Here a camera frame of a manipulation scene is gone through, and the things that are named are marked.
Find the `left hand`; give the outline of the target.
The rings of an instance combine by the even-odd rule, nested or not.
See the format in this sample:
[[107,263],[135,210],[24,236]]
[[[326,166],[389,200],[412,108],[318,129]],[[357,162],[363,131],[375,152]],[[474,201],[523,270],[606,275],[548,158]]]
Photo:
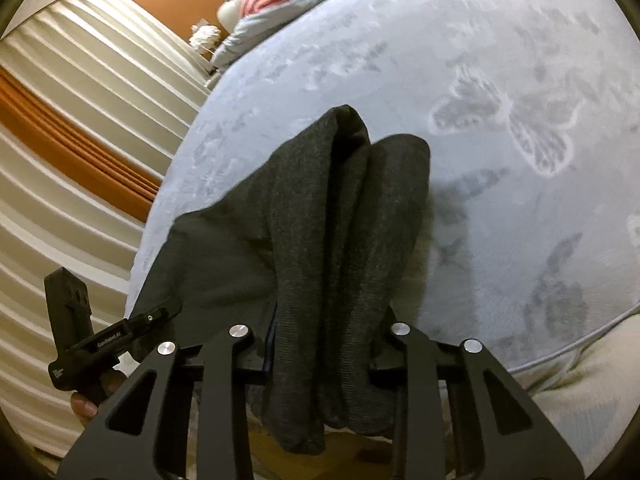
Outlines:
[[70,396],[70,409],[81,423],[87,427],[99,413],[106,399],[112,396],[125,382],[127,375],[121,370],[109,370],[100,379],[98,396],[92,394],[85,396],[82,392],[75,391]]

